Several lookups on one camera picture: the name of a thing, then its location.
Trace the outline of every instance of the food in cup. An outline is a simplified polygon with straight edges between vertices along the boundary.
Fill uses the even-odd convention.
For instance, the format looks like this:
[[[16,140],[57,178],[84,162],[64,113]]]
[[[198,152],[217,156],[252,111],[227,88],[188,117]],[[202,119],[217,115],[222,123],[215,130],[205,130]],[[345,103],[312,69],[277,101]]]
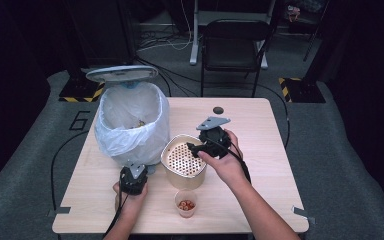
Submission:
[[[178,205],[178,208],[183,211],[192,210],[194,207],[195,207],[195,203],[190,200],[182,200]]]

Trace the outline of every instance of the colander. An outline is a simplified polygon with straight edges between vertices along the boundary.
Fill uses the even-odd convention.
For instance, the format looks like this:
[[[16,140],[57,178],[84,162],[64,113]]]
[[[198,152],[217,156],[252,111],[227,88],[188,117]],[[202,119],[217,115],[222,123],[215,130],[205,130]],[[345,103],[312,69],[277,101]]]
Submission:
[[[187,143],[202,145],[199,139],[181,134],[174,137],[161,153],[161,163],[165,167],[167,178],[178,189],[196,189],[205,178],[207,163],[195,158]]]

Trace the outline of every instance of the white plastic bag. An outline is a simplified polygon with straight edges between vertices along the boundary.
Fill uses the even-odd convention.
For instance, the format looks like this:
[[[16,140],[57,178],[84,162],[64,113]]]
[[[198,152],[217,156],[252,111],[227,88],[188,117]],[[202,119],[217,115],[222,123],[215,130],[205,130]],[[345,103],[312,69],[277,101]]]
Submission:
[[[154,84],[114,86],[101,97],[95,136],[100,150],[121,166],[153,165],[170,141],[169,103]]]

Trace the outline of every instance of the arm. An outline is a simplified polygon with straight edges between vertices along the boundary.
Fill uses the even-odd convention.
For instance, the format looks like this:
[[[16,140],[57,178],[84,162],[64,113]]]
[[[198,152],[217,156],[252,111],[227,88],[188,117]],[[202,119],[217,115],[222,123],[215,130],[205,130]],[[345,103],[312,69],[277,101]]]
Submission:
[[[119,194],[120,189],[118,182],[113,186],[114,191],[117,193],[115,197],[115,208],[118,208]],[[146,183],[142,193],[137,196],[127,195],[122,193],[122,201],[127,197],[126,202],[124,203],[123,209],[121,210],[120,217],[115,223],[111,231],[105,236],[105,240],[117,239],[117,240],[127,240],[130,236],[135,223],[139,217],[140,210],[143,205],[143,201],[148,193],[148,184]]]
[[[233,132],[225,129],[232,144],[230,150],[242,156],[239,150],[238,138]],[[245,178],[238,160],[227,154],[222,159],[212,158],[205,152],[198,152],[199,157],[212,166],[235,195],[245,214],[256,239],[299,239],[292,228],[277,214],[276,211],[260,196]]]

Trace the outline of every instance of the table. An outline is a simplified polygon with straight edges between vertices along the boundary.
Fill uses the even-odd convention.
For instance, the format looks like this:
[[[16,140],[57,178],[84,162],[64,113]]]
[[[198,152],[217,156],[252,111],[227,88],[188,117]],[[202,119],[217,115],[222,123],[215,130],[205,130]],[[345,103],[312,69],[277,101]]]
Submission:
[[[270,0],[270,7],[267,14],[263,13],[233,13],[233,12],[210,12],[210,11],[199,11],[198,8],[198,1],[195,0],[194,5],[194,14],[193,14],[193,42],[192,42],[192,51],[191,51],[191,57],[189,60],[190,65],[196,65],[197,59],[198,59],[198,49],[199,49],[199,42],[198,42],[198,26],[201,25],[207,25],[211,21],[214,21],[216,19],[258,19],[266,22],[270,22],[270,17],[273,12],[274,4],[276,0]],[[259,43],[258,47],[263,46],[264,41]],[[263,55],[263,61],[261,62],[261,68],[267,69],[267,59],[266,54]]]
[[[253,186],[296,231],[308,229],[308,221],[292,212],[303,209],[282,139],[270,103],[262,98],[168,98],[171,137],[179,134],[198,136],[196,126],[218,106],[220,117],[230,123],[223,127],[239,138]],[[57,214],[53,223],[56,233],[103,233],[114,217],[112,185],[118,181],[120,167],[103,155],[90,131],[74,169],[61,207],[68,214]],[[192,218],[179,216],[174,206],[174,188],[162,164],[148,178],[148,196],[132,233],[141,234],[211,234],[250,233],[245,216],[229,188],[214,169],[207,167],[198,194],[197,209]]]

